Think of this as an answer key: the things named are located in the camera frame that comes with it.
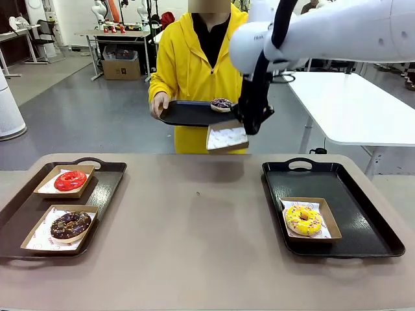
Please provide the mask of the person's right hand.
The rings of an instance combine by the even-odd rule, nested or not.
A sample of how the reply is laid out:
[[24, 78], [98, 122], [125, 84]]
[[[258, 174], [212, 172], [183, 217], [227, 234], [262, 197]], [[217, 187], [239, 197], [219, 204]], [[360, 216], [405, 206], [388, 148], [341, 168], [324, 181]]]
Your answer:
[[159, 119], [163, 110], [169, 107], [169, 101], [170, 98], [166, 92], [157, 93], [150, 102], [150, 114], [155, 119]]

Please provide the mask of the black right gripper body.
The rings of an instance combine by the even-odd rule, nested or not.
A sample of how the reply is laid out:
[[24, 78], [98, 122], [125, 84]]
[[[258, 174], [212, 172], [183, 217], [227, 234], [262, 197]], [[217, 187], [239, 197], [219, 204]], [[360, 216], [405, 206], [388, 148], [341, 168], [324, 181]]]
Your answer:
[[270, 109], [268, 91], [271, 76], [255, 80], [253, 76], [243, 77], [243, 109]]

